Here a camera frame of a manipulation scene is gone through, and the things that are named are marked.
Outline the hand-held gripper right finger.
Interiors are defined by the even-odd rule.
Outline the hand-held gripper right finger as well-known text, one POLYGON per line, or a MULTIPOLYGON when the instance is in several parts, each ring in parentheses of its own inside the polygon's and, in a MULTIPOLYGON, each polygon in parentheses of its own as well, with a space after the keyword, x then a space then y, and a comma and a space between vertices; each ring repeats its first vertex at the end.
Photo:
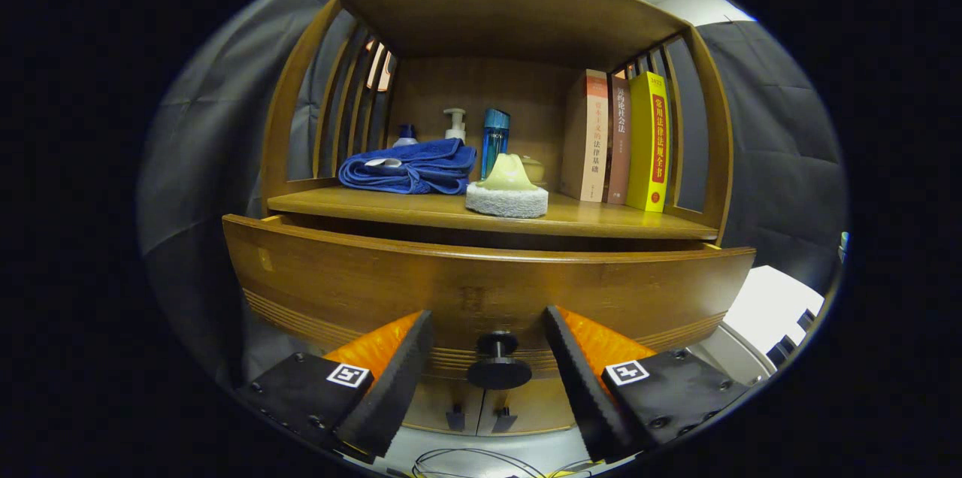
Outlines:
POLYGON ((616 463, 711 422, 750 388, 687 349, 654 352, 550 304, 544 334, 588 456, 616 463))

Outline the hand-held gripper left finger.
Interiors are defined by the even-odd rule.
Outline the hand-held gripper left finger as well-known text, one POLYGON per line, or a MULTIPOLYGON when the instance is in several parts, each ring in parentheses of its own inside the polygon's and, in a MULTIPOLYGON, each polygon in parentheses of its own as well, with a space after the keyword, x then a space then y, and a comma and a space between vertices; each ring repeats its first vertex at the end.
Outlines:
POLYGON ((402 426, 433 345, 432 313, 420 310, 324 357, 295 352, 237 396, 313 447, 374 463, 402 426))

